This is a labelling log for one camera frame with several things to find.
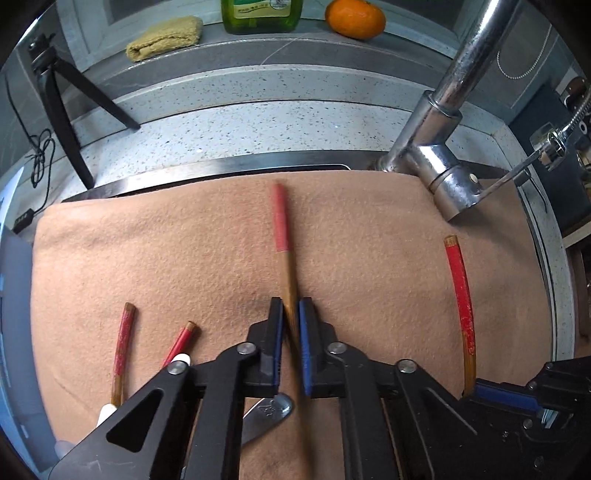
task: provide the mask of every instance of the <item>red painted chopstick tip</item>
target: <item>red painted chopstick tip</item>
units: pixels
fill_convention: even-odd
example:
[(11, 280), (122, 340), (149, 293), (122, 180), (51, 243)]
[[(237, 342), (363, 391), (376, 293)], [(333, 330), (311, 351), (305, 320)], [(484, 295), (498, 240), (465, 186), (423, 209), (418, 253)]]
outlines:
[(183, 353), (191, 341), (193, 334), (197, 330), (197, 325), (193, 322), (188, 321), (187, 324), (183, 327), (181, 332), (178, 334), (176, 341), (174, 342), (173, 347), (168, 352), (166, 360), (162, 364), (163, 367), (166, 367), (170, 362), (173, 361), (173, 358), (176, 357), (178, 354)]
[(460, 316), (460, 328), (462, 333), (466, 335), (468, 353), (474, 355), (476, 353), (474, 312), (462, 250), (455, 235), (446, 237), (444, 244), (449, 267), (452, 271), (453, 288), (456, 292), (457, 310)]
[(115, 347), (115, 362), (113, 363), (113, 383), (111, 386), (111, 403), (119, 407), (123, 403), (123, 381), (125, 376), (125, 365), (129, 350), (131, 329), (135, 319), (135, 306), (132, 303), (125, 303), (121, 323), (119, 324), (119, 335)]
[(273, 204), (273, 228), (275, 230), (275, 246), (278, 252), (290, 249), (289, 227), (287, 222), (287, 194), (281, 183), (274, 183), (271, 192)]

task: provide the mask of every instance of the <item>green bottle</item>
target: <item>green bottle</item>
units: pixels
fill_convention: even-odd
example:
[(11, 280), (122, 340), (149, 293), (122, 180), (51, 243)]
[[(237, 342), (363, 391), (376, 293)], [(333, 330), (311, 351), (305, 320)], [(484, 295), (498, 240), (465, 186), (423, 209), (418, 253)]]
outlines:
[(228, 33), (290, 32), (300, 21), (304, 0), (222, 0)]

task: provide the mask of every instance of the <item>beige cloth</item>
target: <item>beige cloth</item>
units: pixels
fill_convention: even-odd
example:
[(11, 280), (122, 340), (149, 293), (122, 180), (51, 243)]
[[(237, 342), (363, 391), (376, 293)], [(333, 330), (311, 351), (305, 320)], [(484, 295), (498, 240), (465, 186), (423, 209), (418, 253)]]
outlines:
[[(58, 439), (77, 442), (109, 401), (119, 320), (139, 309), (128, 389), (160, 368), (179, 328), (194, 362), (244, 340), (279, 294), (270, 184), (287, 186), (301, 293), (370, 358), (418, 361), (453, 394), (462, 343), (443, 246), (456, 233), (472, 293), (478, 375), (523, 384), (550, 358), (551, 325), (530, 230), (508, 184), (446, 223), (419, 179), (373, 171), (233, 177), (49, 207), (34, 246), (35, 363)], [(291, 375), (285, 362), (282, 390)], [(335, 400), (312, 402), (318, 478), (343, 478)], [(298, 417), (243, 452), (244, 479), (304, 478)]]
[(195, 45), (201, 37), (203, 21), (199, 17), (172, 18), (152, 25), (137, 40), (127, 45), (127, 57), (145, 60), (177, 48)]

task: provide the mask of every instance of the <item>chopstick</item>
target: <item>chopstick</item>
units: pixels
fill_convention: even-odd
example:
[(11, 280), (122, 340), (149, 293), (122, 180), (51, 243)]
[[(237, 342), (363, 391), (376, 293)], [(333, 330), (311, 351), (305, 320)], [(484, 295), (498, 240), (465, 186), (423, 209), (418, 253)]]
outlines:
[(120, 407), (123, 403), (123, 383), (125, 380), (125, 366), (129, 350), (129, 339), (131, 328), (134, 324), (136, 308), (132, 303), (125, 303), (121, 323), (119, 324), (119, 335), (115, 348), (115, 362), (113, 363), (113, 383), (111, 385), (111, 403)]
[(287, 318), (289, 340), (296, 352), (300, 351), (300, 326), (297, 314), (297, 277), (290, 246), (290, 230), (287, 216), (287, 195), (281, 183), (272, 185), (273, 227), (275, 246), (279, 260), (281, 298)]
[(183, 327), (183, 329), (178, 334), (178, 337), (173, 344), (166, 360), (162, 364), (163, 367), (166, 367), (170, 362), (173, 361), (173, 358), (176, 357), (178, 354), (183, 353), (183, 351), (187, 348), (187, 345), (191, 341), (191, 337), (193, 333), (197, 330), (197, 325), (195, 325), (190, 320), (187, 324)]
[(462, 345), (464, 353), (464, 393), (471, 395), (476, 386), (476, 336), (474, 333), (474, 312), (466, 267), (462, 257), (462, 250), (456, 235), (450, 235), (444, 240), (447, 260), (452, 271), (453, 288), (456, 292), (457, 311), (460, 316), (462, 330)]

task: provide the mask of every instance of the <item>tripod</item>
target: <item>tripod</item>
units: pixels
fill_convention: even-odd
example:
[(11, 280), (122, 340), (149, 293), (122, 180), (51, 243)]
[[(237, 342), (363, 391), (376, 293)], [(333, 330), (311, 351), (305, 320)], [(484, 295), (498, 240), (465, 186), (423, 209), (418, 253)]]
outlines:
[(37, 78), (43, 108), (53, 127), (53, 131), (82, 183), (87, 189), (91, 189), (95, 185), (95, 180), (80, 154), (80, 142), (70, 123), (66, 108), (60, 96), (60, 91), (57, 88), (56, 72), (78, 88), (88, 98), (96, 102), (97, 105), (113, 115), (127, 128), (138, 130), (139, 123), (115, 105), (94, 83), (82, 75), (74, 65), (62, 60), (57, 55), (56, 49), (50, 45), (50, 39), (51, 37), (48, 39), (44, 34), (41, 34), (31, 43), (28, 49), (31, 60), (33, 61), (31, 66)]

